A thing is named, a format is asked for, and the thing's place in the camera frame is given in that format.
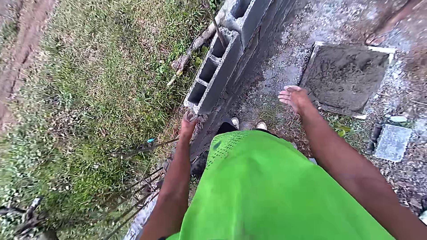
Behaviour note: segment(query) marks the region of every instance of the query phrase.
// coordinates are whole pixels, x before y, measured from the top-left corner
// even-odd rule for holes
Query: green shirt
[[[211,143],[205,172],[168,239],[394,239],[291,143],[261,131]]]

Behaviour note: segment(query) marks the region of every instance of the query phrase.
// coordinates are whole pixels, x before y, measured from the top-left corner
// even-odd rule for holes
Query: hand
[[[190,111],[185,112],[184,117],[181,120],[181,133],[179,138],[185,138],[190,140],[193,135],[194,127],[198,121],[197,118],[194,118],[194,115]]]
[[[305,107],[313,106],[307,96],[307,90],[295,85],[285,86],[284,89],[279,93],[279,101],[291,105],[294,112],[301,114]]]

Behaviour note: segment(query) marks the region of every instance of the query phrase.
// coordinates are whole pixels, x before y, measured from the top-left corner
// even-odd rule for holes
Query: shoe
[[[267,124],[265,122],[261,121],[257,124],[257,129],[267,130]]]
[[[233,123],[233,125],[239,130],[239,119],[237,117],[233,117],[231,119],[231,122]]]

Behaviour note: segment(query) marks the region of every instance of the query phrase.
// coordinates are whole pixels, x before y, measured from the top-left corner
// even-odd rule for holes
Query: gravel ground
[[[260,120],[278,136],[295,142],[312,157],[300,120],[292,109],[277,101],[286,85],[296,85],[315,41],[363,45],[366,37],[405,1],[313,0],[300,4],[285,23],[281,39],[271,46],[271,58],[254,70],[255,83],[229,111],[239,117],[241,129],[254,128]],[[380,47],[397,49],[366,120],[355,120],[321,112],[334,125],[354,129],[346,140],[364,153],[372,125],[384,115],[404,115],[413,129],[402,162],[368,156],[392,185],[402,205],[419,215],[427,208],[427,3],[401,21]]]

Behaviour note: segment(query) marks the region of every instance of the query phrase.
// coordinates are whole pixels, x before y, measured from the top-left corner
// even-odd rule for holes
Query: block hole
[[[208,58],[205,65],[203,66],[202,72],[200,73],[199,78],[207,83],[209,83],[214,76],[215,70],[218,67],[218,64],[212,59]]]
[[[231,11],[231,15],[233,15],[233,17],[236,19],[243,17],[250,3],[251,3],[251,0],[240,0],[234,6],[233,10]]]
[[[219,40],[219,37],[216,38],[215,44],[213,45],[212,49],[212,55],[214,55],[217,58],[222,58],[222,56],[225,53],[225,49],[227,48],[228,44],[230,44],[230,40],[227,36],[223,34],[225,38],[225,48],[222,46],[221,41]]]
[[[196,82],[196,85],[194,85],[193,90],[188,96],[188,101],[196,105],[199,105],[199,102],[200,100],[202,100],[205,90],[206,90],[206,87],[203,84]]]

